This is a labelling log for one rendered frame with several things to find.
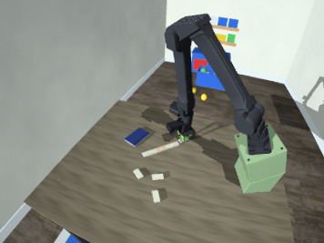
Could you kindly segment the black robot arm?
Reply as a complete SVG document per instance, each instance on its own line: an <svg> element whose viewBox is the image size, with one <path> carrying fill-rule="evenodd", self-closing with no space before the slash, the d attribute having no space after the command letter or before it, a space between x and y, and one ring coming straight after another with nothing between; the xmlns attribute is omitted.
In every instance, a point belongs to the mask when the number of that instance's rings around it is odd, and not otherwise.
<svg viewBox="0 0 324 243"><path fill-rule="evenodd" d="M166 46L167 49L173 51L178 90L177 102L174 101L169 108L169 112L178 116L178 119L167 123L167 132L173 136L180 128L182 133L186 133L189 130L189 124L185 123L190 123L193 119L192 109L195 105L191 65L193 41L228 94L235 111L232 115L235 118L234 126L248 137L248 154L270 154L268 130L265 119L262 118L265 108L248 93L225 49L220 44L210 20L212 19L209 14L188 15L166 29Z"/></svg>

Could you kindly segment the blue flat rectangular pad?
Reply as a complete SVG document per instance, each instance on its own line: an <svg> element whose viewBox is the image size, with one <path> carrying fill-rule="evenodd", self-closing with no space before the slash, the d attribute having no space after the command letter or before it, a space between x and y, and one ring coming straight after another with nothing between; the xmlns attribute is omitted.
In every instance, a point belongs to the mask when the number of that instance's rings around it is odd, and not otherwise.
<svg viewBox="0 0 324 243"><path fill-rule="evenodd" d="M130 145L132 145L133 147L136 147L140 142L142 142L149 135L150 133L148 133L147 131L139 127L136 131L134 131L132 134L126 137L125 141Z"/></svg>

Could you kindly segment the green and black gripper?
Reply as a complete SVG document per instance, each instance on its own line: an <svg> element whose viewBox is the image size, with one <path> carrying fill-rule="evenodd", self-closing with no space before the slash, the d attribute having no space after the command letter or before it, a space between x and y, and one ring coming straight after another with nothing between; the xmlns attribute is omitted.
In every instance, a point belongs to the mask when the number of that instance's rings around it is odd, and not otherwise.
<svg viewBox="0 0 324 243"><path fill-rule="evenodd" d="M182 120L181 120L182 121ZM183 121L182 121L183 122ZM183 123L185 123L185 122L183 122ZM189 124L189 130L188 130L188 132L186 132L186 133L182 133L181 132L181 130L179 129L178 130L178 134L179 134L179 136L180 136L180 138L182 138L183 139L183 142L185 143L193 134L195 134L195 130L191 127L191 124L192 124L192 121L191 121L191 123L185 123L185 124ZM191 134L191 135L190 135ZM188 136L188 137L187 137ZM185 137L187 137L186 139L185 139Z"/></svg>

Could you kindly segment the white domino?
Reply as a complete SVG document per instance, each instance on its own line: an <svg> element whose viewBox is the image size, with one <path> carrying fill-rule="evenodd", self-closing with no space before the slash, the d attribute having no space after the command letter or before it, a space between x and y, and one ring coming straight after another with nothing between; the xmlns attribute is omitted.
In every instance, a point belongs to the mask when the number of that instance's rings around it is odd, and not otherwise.
<svg viewBox="0 0 324 243"><path fill-rule="evenodd" d="M142 155L143 155L143 157L148 157L148 156L153 155L153 152L151 150L149 150L147 152L142 153Z"/></svg>
<svg viewBox="0 0 324 243"><path fill-rule="evenodd" d="M163 174L154 174L152 175L152 180L164 179Z"/></svg>
<svg viewBox="0 0 324 243"><path fill-rule="evenodd" d="M153 195L154 203L160 202L160 198L157 190L152 191L152 195Z"/></svg>
<svg viewBox="0 0 324 243"><path fill-rule="evenodd" d="M170 148L171 146L169 144L161 147L162 151L168 150Z"/></svg>
<svg viewBox="0 0 324 243"><path fill-rule="evenodd" d="M139 171L139 169L134 170L135 175L137 176L138 180L143 178L143 175L141 174L141 172Z"/></svg>
<svg viewBox="0 0 324 243"><path fill-rule="evenodd" d="M173 148L173 147L179 146L179 143L178 142L174 142L174 143L171 143L169 145L171 146L171 148Z"/></svg>
<svg viewBox="0 0 324 243"><path fill-rule="evenodd" d="M161 147L155 148L151 150L153 152L153 155L155 155L156 153L162 152Z"/></svg>

